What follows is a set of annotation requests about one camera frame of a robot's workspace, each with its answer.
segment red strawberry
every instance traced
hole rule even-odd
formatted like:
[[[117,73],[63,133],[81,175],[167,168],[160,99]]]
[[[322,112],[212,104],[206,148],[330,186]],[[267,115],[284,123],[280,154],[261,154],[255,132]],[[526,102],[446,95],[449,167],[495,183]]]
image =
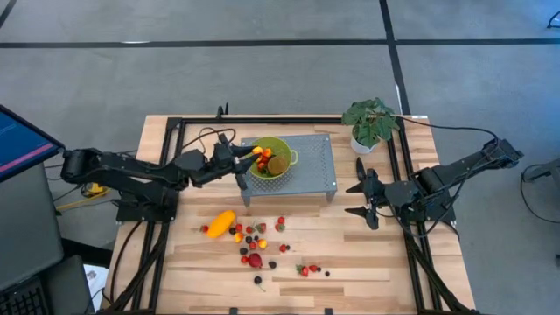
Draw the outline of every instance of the red strawberry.
[[[260,234],[262,234],[266,231],[266,223],[257,224],[255,228]]]
[[[303,265],[296,265],[296,270],[297,270],[298,274],[300,274],[304,277],[309,276],[309,270],[307,269],[307,267],[305,267]]]
[[[280,223],[276,224],[276,225],[274,226],[274,228],[275,228],[276,231],[278,231],[278,232],[283,232],[283,231],[286,229],[286,227],[284,226],[284,224],[280,224]]]

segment computer monitor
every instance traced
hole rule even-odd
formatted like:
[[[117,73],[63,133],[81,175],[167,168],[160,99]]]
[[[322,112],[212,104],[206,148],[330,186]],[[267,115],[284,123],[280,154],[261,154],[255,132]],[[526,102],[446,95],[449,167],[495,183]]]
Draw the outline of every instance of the computer monitor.
[[[0,183],[63,150],[64,144],[0,104]]]

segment gray metal platform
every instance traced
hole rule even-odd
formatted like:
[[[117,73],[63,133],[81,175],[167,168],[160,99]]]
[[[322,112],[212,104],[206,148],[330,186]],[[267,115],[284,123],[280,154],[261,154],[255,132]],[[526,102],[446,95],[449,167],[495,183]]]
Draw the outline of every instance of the gray metal platform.
[[[241,191],[245,206],[251,197],[299,193],[326,193],[330,202],[337,191],[333,150],[328,134],[279,136],[297,151],[298,161],[276,179],[260,179],[250,172],[245,175],[248,189]],[[243,138],[241,145],[250,145],[257,138]]]

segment green bowl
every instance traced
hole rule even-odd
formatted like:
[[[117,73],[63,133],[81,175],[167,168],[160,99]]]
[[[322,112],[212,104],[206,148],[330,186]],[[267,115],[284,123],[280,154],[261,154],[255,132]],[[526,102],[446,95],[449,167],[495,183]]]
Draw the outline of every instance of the green bowl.
[[[286,171],[276,176],[272,176],[266,172],[265,173],[259,172],[256,168],[256,163],[253,163],[253,165],[251,165],[251,168],[249,170],[251,171],[251,174],[253,174],[253,176],[259,179],[277,179],[282,175],[284,175],[290,169],[290,165],[294,165],[295,163],[298,162],[298,152],[295,150],[291,150],[290,146],[284,140],[277,138],[275,136],[264,136],[262,138],[256,139],[252,143],[252,145],[258,145],[263,150],[266,148],[270,148],[272,150],[273,155],[276,155],[277,157],[282,157],[286,161],[290,161],[290,164],[288,164],[288,168],[286,168]]]

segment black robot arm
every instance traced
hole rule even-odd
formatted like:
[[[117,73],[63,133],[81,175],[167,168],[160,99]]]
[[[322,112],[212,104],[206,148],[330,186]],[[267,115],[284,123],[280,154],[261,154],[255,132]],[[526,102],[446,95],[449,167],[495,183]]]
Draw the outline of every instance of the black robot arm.
[[[377,229],[377,207],[391,206],[396,214],[407,215],[410,221],[426,221],[448,212],[453,197],[449,190],[485,170],[510,168],[517,165],[523,154],[505,139],[492,140],[482,150],[448,164],[424,168],[413,173],[409,181],[383,184],[373,169],[363,175],[363,165],[357,162],[360,183],[346,190],[347,193],[364,193],[367,205],[348,208],[347,212],[366,219],[372,229]]]
[[[98,183],[128,193],[134,196],[135,206],[164,207],[169,191],[182,191],[189,181],[195,187],[202,187],[229,173],[235,175],[242,190],[247,189],[243,174],[258,155],[240,158],[250,154],[254,147],[233,145],[223,134],[218,138],[209,160],[200,150],[189,150],[163,166],[97,149],[67,150],[60,176],[68,183]]]

